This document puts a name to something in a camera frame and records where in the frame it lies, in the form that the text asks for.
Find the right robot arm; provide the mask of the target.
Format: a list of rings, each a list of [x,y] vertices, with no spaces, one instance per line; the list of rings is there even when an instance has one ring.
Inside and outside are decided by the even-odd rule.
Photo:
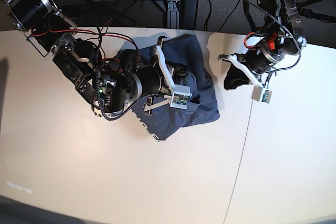
[[[109,121],[119,119],[146,99],[144,109],[155,108],[162,97],[172,105],[177,95],[173,68],[165,60],[162,43],[153,49],[149,63],[141,60],[139,48],[108,58],[101,49],[104,37],[129,40],[128,36],[98,28],[97,43],[76,37],[86,34],[66,17],[53,0],[2,0],[9,7],[11,22],[27,40],[35,39],[93,112]]]

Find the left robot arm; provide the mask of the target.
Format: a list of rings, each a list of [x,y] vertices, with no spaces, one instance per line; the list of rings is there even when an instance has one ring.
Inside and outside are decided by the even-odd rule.
[[[276,68],[286,55],[301,57],[307,43],[301,15],[295,0],[243,0],[243,9],[252,29],[245,40],[253,37],[261,40],[235,57],[257,81],[267,74],[263,84],[266,88],[277,72],[295,67]]]

